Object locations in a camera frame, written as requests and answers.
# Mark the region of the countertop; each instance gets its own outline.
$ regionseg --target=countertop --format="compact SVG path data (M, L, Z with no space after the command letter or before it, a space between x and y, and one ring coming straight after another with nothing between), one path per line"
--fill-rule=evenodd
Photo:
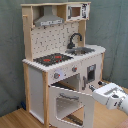
M87 59L87 58L90 58L90 57L93 57L93 56L97 56L97 55L105 52L105 48L103 48L101 46L97 46L97 45L86 45L86 48L91 48L91 49L94 49L95 51L94 52L90 52L90 53L85 54L85 55L82 55L82 56L74 56L74 55L65 53L65 51L62 51L61 54L64 54L64 55L67 55L67 56L71 56L74 59L67 60L65 62L58 63L58 64L55 64L55 65L52 65L52 66L49 66L49 67L43 66L43 65L38 64L36 62L31 62L31 61L29 61L27 59L24 59L23 62L28 64L28 65L31 65L31 66L33 66L35 68L38 68L39 70L42 70L44 72L48 72L48 71L50 71L52 69L56 69L56 68L59 68L61 66L70 64L70 63L75 63L77 61L82 61L83 59Z

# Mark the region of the toy kitchen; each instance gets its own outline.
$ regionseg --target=toy kitchen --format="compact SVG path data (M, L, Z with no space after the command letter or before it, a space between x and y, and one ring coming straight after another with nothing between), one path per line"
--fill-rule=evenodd
M90 4L21 5L26 109L44 128L93 127L95 101L89 85L99 87L105 49L85 43ZM82 123L72 118L81 108Z

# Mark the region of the handle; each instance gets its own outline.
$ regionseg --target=handle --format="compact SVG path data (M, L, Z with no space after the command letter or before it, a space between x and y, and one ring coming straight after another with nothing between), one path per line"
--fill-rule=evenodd
M68 10L70 10L70 15L68 16L68 19L71 19L71 17L72 17L72 7L68 6Z
M28 18L28 15L23 15L23 17L26 17L26 18Z
M79 100L79 97L76 96L66 96L64 93L60 93L60 96L66 99L70 99L70 100Z
M85 88L86 88L86 81L87 81L85 76L83 77L83 80L84 80L84 87L82 87L82 90L85 90Z

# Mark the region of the wall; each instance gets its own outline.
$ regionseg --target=wall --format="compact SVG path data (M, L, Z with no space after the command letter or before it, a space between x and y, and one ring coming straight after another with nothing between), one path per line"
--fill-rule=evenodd
M33 58L49 53L66 51L73 33L78 33L79 22L51 25L34 28L31 31ZM78 46L78 36L73 38L73 43Z
M103 78L128 87L128 1L90 1L92 4L90 20L87 21L86 43L106 48ZM14 111L22 100L25 101L22 66L25 57L20 4L43 2L67 0L0 1L0 116Z

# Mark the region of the toy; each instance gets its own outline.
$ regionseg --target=toy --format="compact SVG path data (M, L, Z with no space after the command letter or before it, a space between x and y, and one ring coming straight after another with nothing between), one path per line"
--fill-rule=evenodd
M22 5L26 109L45 128L49 124L93 127L94 100L89 85L99 87L105 49L85 45L89 12L90 2ZM83 126L63 120L81 107L86 117Z

